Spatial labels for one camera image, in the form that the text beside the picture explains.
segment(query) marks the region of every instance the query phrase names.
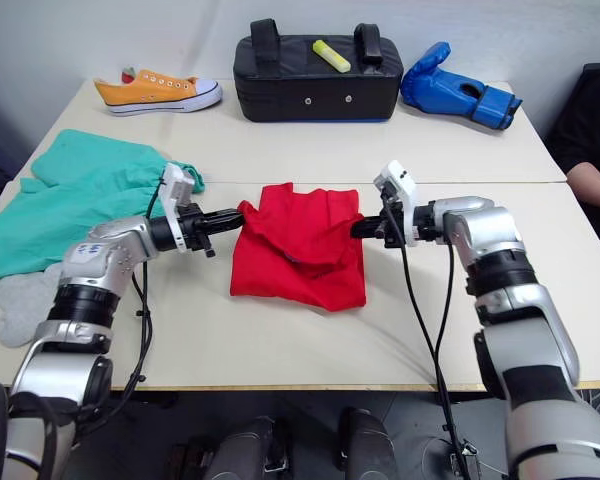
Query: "red cloth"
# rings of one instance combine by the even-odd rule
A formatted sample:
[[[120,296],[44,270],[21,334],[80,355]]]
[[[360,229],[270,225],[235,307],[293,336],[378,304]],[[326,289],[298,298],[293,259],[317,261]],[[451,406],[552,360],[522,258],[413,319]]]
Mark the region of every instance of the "red cloth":
[[[335,312],[366,303],[362,240],[351,238],[358,192],[262,189],[260,210],[243,201],[231,295],[282,297]]]

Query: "white sticker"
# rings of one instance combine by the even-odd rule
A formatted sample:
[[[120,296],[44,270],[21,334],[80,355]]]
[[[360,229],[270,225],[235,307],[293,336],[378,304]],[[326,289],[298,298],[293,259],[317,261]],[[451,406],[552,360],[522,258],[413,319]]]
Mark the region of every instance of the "white sticker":
[[[73,250],[69,262],[87,263],[98,256],[104,245],[104,243],[81,243]]]

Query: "blue boxing glove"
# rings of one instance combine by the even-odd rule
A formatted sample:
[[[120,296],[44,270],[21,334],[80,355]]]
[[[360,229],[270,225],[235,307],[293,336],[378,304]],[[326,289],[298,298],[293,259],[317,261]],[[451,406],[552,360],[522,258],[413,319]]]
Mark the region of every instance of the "blue boxing glove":
[[[522,100],[473,78],[440,70],[438,65],[450,53],[447,42],[438,42],[409,69],[400,86],[404,103],[426,113],[462,115],[497,130],[511,125]]]

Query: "black bag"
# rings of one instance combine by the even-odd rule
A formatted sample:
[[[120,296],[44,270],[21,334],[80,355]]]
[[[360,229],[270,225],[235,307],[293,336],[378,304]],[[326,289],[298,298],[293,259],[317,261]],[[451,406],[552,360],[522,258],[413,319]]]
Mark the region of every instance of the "black bag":
[[[316,40],[346,58],[351,70],[339,73],[313,52]],[[254,122],[387,119],[402,73],[393,42],[365,23],[353,36],[280,36],[272,19],[252,22],[233,64],[242,113]]]

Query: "white sole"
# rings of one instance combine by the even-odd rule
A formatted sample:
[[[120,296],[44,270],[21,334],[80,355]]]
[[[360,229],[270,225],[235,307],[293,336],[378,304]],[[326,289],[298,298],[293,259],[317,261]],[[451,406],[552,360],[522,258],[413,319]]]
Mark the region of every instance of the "white sole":
[[[174,102],[129,103],[127,105],[107,105],[107,108],[111,113],[120,117],[149,112],[195,112],[218,103],[221,99],[222,87],[216,83],[216,86],[208,92]]]

